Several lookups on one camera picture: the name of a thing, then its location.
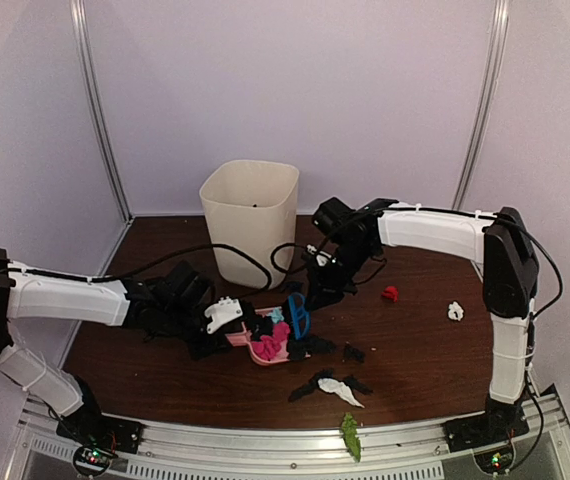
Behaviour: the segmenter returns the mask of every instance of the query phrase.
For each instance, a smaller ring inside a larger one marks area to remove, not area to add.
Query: green leaf
[[[343,434],[343,441],[349,453],[351,453],[354,460],[361,461],[361,441],[356,436],[356,427],[358,424],[351,413],[346,413],[343,417],[341,424],[341,433]]]

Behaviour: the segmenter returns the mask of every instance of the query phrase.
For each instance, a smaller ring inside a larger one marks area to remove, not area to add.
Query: white crumpled paper
[[[354,398],[352,389],[345,385],[343,382],[339,382],[333,378],[321,378],[318,381],[318,387],[326,393],[335,393],[350,405],[365,408],[362,403]]]

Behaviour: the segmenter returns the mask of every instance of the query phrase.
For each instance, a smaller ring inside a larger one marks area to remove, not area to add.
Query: crumpled paper
[[[343,434],[343,441],[349,453],[352,454],[354,460],[361,461],[361,441],[356,436],[356,420],[351,413],[346,413],[341,423],[341,433]]]
[[[321,378],[318,380],[318,388],[326,393],[335,393],[354,407],[365,408],[362,403],[354,398],[352,389],[345,385],[343,382],[339,382],[333,378]]]

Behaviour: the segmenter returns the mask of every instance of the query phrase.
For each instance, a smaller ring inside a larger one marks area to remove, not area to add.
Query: trash bin
[[[223,164],[200,190],[212,243],[242,250],[272,274],[270,288],[285,275],[272,267],[270,254],[278,245],[293,242],[298,200],[296,167],[260,160],[233,160]],[[221,276],[248,287],[265,285],[265,275],[233,252],[215,249]],[[293,249],[283,249],[277,263],[288,268]]]

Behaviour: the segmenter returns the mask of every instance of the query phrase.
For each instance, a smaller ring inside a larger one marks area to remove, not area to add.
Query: beige plastic bin
[[[216,170],[200,190],[212,243],[226,243],[247,253],[272,274],[271,288],[284,274],[270,262],[275,247],[293,242],[298,201],[296,167],[260,160],[233,160]],[[221,276],[248,287],[265,285],[265,275],[242,257],[214,250]],[[288,268],[293,251],[283,249],[276,261]]]

